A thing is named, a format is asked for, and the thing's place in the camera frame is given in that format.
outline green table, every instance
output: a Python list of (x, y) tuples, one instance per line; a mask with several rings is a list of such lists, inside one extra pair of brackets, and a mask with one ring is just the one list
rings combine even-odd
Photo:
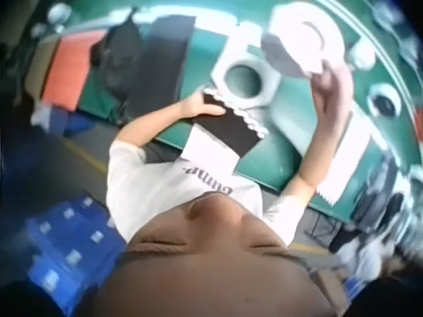
[[(132, 1), (105, 1), (101, 6), (95, 6), (97, 1), (82, 1), (76, 0), (74, 2), (74, 9), (79, 13), (82, 20), (90, 20), (95, 17), (108, 14), (112, 9), (125, 7)], [(161, 1), (160, 4), (175, 5), (176, 1)], [(234, 14), (239, 20), (247, 20), (255, 22), (258, 25), (265, 26), (270, 11), (275, 3), (281, 1), (267, 0), (267, 1), (196, 1), (196, 7), (205, 7), (211, 9), (219, 9), (227, 13)], [(188, 5), (190, 3), (176, 2), (178, 5)], [(154, 5), (156, 1), (144, 1), (142, 5)], [(341, 20), (338, 15), (327, 10), (327, 8), (316, 3), (325, 9), (337, 22), (344, 36), (346, 45), (354, 43), (360, 37), (347, 23)], [(364, 8), (360, 5), (352, 5), (348, 8), (353, 13), (363, 14)], [(371, 23), (369, 17), (366, 20), (367, 24)], [(380, 30), (372, 30), (372, 32), (381, 32)], [(203, 30), (196, 30), (191, 43), (191, 49), (188, 53), (186, 61), (186, 68), (184, 73), (184, 81), (182, 85), (181, 97), (187, 96), (194, 91), (198, 86), (210, 81), (210, 71), (212, 70), (217, 58), (225, 44), (226, 37), (220, 34), (214, 34)], [(384, 45), (389, 47), (390, 54), (393, 54), (397, 48), (395, 43)], [(252, 53), (260, 54), (259, 50), (252, 50)], [(401, 75), (407, 77), (407, 84), (411, 86), (410, 90), (413, 94), (421, 94), (420, 85), (416, 86), (412, 76), (412, 72), (407, 72), (407, 66), (403, 65), (402, 61), (396, 58), (395, 63), (401, 69)], [(367, 73), (355, 73), (354, 80), (356, 84), (355, 99), (365, 113), (369, 113), (365, 98), (369, 86), (376, 82), (386, 82), (394, 84), (393, 79), (385, 66), (378, 61), (375, 67)], [(280, 90), (275, 97), (274, 104), (288, 105), (288, 111), (285, 115), (292, 117), (293, 120), (301, 116), (310, 122), (315, 121), (315, 114), (311, 103), (311, 95), (309, 86), (306, 82), (299, 82), (293, 79), (283, 79)], [(79, 106), (94, 115), (104, 117), (104, 113), (109, 114), (107, 109), (111, 109), (114, 105), (113, 99), (104, 92), (95, 80), (95, 74), (90, 72), (89, 78), (85, 85), (84, 91), (81, 95)], [(397, 120), (388, 120), (385, 118), (373, 118), (373, 122), (381, 131), (382, 136), (392, 146), (401, 160), (401, 168), (407, 170), (410, 164), (421, 163), (420, 152), (418, 150), (418, 143), (414, 133), (411, 118), (408, 112), (403, 107), (400, 117)], [(172, 127), (164, 131), (158, 139), (166, 144), (172, 145), (179, 149), (183, 148), (190, 133), (190, 125), (184, 122), (178, 122)], [(379, 162), (381, 157), (380, 148), (371, 142), (365, 152), (362, 161), (357, 168), (354, 176), (350, 180), (344, 194), (339, 202), (331, 207), (321, 197), (315, 196), (311, 202), (311, 207), (333, 216), (341, 221), (349, 221), (352, 211), (354, 210), (354, 198), (356, 197), (361, 186), (365, 182), (369, 170), (374, 164)], [(297, 170), (301, 157), (299, 153), (293, 148), (288, 139), (272, 129), (271, 135), (261, 141), (247, 156), (245, 156), (237, 166), (236, 171), (254, 181), (262, 184), (265, 188), (280, 192), (286, 182), (293, 176)]]

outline closed eye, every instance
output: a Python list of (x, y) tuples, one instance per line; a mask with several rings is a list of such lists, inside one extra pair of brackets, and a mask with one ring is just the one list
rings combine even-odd
[(132, 246), (128, 249), (128, 251), (134, 251), (144, 254), (184, 254), (186, 253), (187, 249), (186, 246), (144, 242)]
[(297, 257), (289, 254), (289, 251), (281, 246), (256, 246), (250, 249), (252, 253), (259, 256), (272, 256), (283, 259), (297, 259)]
[(152, 232), (150, 234), (143, 234), (140, 236), (138, 242), (140, 244), (159, 244), (162, 246), (185, 246), (186, 243), (177, 234), (170, 231), (166, 232)]
[(307, 264), (306, 261), (304, 261), (298, 256), (294, 256), (290, 254), (289, 251), (286, 250), (285, 248), (280, 248), (280, 247), (279, 248), (264, 248), (259, 250), (260, 250), (259, 254), (262, 256), (271, 256), (274, 258), (288, 260), (300, 265), (303, 269), (306, 269), (307, 271), (311, 269), (311, 267)]
[(175, 242), (175, 241), (168, 241), (168, 240), (153, 240), (148, 238), (142, 238), (139, 243), (148, 243), (148, 244), (160, 244), (162, 246), (185, 246), (185, 243)]
[(278, 248), (280, 245), (274, 243), (260, 243), (260, 244), (253, 244), (250, 248)]

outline person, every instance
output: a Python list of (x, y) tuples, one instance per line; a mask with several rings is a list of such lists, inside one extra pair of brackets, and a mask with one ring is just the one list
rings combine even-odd
[(251, 180), (218, 178), (182, 159), (145, 163), (143, 146), (173, 123), (224, 113), (201, 92), (120, 130), (106, 202), (128, 246), (92, 296), (90, 316), (334, 316), (288, 246), (348, 122), (353, 80), (346, 65), (325, 63), (310, 81), (317, 128), (298, 172), (265, 211)]

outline red paper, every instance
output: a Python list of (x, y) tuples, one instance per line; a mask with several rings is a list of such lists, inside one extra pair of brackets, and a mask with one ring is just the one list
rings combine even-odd
[(90, 69), (90, 48), (105, 33), (90, 31), (60, 40), (42, 95), (44, 102), (75, 111)]

